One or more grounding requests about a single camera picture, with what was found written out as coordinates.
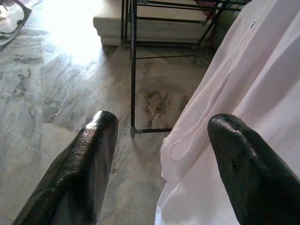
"grey marble tile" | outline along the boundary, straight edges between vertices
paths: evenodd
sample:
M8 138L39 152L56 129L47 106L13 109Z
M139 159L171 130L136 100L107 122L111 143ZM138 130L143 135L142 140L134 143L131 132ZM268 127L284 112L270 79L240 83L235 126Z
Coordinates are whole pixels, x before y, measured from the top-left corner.
M11 100L21 99L30 105L42 106L42 68L0 72L0 93Z
M135 110L137 128L172 128L190 97L174 92L140 90Z
M51 61L44 69L44 109L58 112L47 114L44 122L78 131L98 110L120 117L129 108L130 68L116 67L111 60L104 65L78 65L66 55Z
M15 218L39 182L42 110L0 99L0 212Z
M140 87L192 95L200 84L207 68L180 63L150 62L142 77Z
M18 36L0 52L0 71L33 68L43 62L42 45L30 36Z
M41 41L43 55L44 55L44 64L47 65L49 62L59 57L59 55L63 54L63 50L57 47L49 37L45 37Z
M12 223L13 223L12 219L7 218L6 216L0 214L0 224L1 225L12 225Z
M59 109L44 105L43 107L43 122L44 123L51 123L51 121L55 118Z
M166 134L121 134L122 147L113 161L100 218L102 225L154 224L160 177L160 146Z
M52 161L71 143L77 132L68 131L52 124L43 124L41 144L41 169L42 178Z

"marble floor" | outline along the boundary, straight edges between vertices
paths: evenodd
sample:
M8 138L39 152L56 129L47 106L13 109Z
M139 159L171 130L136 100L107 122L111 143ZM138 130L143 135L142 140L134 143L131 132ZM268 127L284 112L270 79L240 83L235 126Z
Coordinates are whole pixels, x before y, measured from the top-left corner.
M26 26L0 51L0 224L12 223L86 118L107 110L118 118L119 137L98 224L151 225L164 186L159 151L167 134L130 138L129 48L101 45L92 27L100 0L72 2L31 1ZM183 52L138 48L137 54ZM207 51L195 64L191 58L138 61L136 127L172 127L212 56Z

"white sheet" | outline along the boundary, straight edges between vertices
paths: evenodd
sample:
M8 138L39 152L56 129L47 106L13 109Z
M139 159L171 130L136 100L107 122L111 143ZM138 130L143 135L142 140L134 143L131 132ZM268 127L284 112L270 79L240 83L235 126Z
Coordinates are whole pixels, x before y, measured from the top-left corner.
M300 176L300 1L253 0L161 147L156 225L238 224L207 134L217 113L257 131Z

